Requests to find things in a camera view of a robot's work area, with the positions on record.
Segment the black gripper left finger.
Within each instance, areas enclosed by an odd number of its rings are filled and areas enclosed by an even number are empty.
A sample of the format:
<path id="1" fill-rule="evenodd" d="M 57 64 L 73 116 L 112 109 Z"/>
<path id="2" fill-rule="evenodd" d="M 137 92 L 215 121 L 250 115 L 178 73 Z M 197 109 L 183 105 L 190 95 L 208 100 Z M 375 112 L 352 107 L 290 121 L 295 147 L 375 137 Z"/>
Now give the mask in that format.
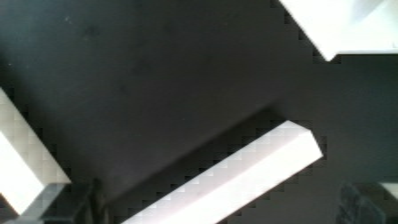
<path id="1" fill-rule="evenodd" d="M 96 183 L 67 184 L 41 215 L 44 224 L 105 224 L 101 191 Z"/>

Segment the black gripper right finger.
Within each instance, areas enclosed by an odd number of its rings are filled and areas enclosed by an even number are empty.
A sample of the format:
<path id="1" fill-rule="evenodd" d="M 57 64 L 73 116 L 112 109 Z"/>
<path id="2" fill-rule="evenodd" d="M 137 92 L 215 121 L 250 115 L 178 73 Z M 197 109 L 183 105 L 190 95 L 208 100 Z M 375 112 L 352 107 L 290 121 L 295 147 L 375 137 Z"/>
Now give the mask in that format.
<path id="1" fill-rule="evenodd" d="M 338 224 L 398 224 L 398 182 L 341 185 Z"/>

